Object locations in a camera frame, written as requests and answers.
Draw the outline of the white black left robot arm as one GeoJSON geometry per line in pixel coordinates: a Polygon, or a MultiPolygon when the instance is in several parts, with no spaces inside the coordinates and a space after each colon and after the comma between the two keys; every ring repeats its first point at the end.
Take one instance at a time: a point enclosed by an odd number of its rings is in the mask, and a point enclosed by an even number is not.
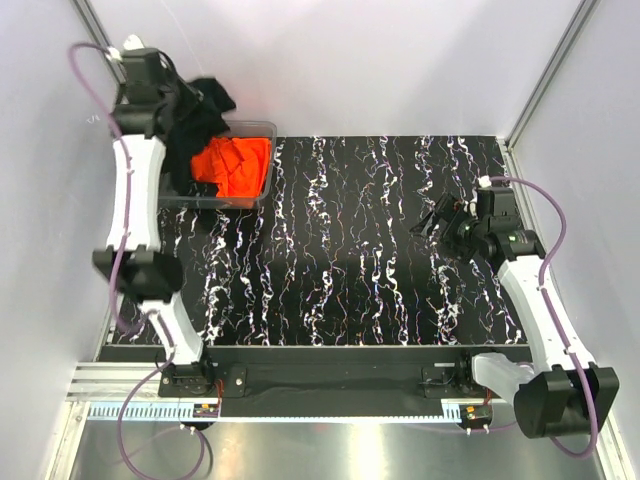
{"type": "Polygon", "coordinates": [[[165,349],[159,394],[203,396],[216,372],[184,306],[180,260],[161,250],[157,223],[166,143],[176,123],[202,102],[168,56],[151,47],[119,55],[125,81],[110,116],[116,186],[111,230],[104,249],[92,254],[109,283],[110,301],[135,304],[141,322],[154,327],[165,349]]]}

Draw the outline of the black t shirt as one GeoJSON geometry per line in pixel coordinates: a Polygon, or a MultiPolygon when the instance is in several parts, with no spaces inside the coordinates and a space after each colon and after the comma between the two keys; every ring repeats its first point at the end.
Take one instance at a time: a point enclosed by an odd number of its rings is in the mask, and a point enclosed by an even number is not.
{"type": "Polygon", "coordinates": [[[162,171],[169,175],[171,188],[188,196],[195,182],[191,160],[201,154],[210,141],[230,131],[224,114],[236,109],[235,101],[215,77],[200,77],[188,85],[203,94],[200,103],[171,130],[162,171]]]}

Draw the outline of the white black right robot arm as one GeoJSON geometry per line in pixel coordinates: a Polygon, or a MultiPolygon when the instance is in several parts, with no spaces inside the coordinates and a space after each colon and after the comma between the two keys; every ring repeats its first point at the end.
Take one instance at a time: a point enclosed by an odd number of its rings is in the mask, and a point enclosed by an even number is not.
{"type": "Polygon", "coordinates": [[[620,382],[578,338],[547,276],[551,254],[524,227],[514,191],[487,184],[470,202],[444,194],[412,231],[423,238],[437,232],[452,260],[483,258],[511,299],[528,341],[529,365],[497,352],[462,355],[453,374],[457,390],[472,397],[488,389],[508,402],[528,438],[596,437],[620,382]]]}

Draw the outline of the clear plastic bin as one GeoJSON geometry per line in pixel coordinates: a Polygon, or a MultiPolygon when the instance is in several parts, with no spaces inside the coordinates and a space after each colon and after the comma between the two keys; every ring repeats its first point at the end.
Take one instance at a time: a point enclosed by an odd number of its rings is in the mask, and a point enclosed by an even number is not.
{"type": "Polygon", "coordinates": [[[195,155],[172,152],[163,168],[159,205],[189,209],[256,209],[270,189],[277,128],[229,120],[229,130],[195,155]]]}

